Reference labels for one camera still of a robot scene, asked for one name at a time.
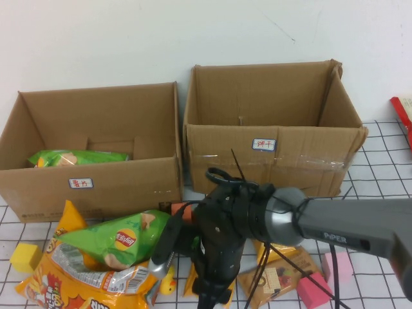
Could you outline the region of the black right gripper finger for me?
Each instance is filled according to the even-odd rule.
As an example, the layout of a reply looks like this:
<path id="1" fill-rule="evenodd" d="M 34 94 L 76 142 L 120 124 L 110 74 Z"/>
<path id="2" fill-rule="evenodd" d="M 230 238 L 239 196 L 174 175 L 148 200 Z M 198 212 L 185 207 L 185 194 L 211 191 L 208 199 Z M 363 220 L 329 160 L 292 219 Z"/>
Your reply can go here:
<path id="1" fill-rule="evenodd" d="M 232 303 L 232 288 L 226 289 L 219 297 L 214 300 L 214 307 L 229 308 Z"/>
<path id="2" fill-rule="evenodd" d="M 209 284 L 204 280 L 195 280 L 192 284 L 192 292 L 198 296 L 198 308 L 209 307 Z"/>

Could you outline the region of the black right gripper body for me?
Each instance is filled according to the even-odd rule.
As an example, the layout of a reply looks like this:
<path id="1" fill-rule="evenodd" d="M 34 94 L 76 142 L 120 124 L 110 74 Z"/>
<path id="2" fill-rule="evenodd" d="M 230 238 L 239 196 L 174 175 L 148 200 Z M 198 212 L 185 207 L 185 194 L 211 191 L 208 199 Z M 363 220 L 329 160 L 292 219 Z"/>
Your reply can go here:
<path id="1" fill-rule="evenodd" d="M 193 259 L 196 286 L 230 286 L 240 271 L 256 183 L 218 185 L 194 210 L 200 242 Z"/>

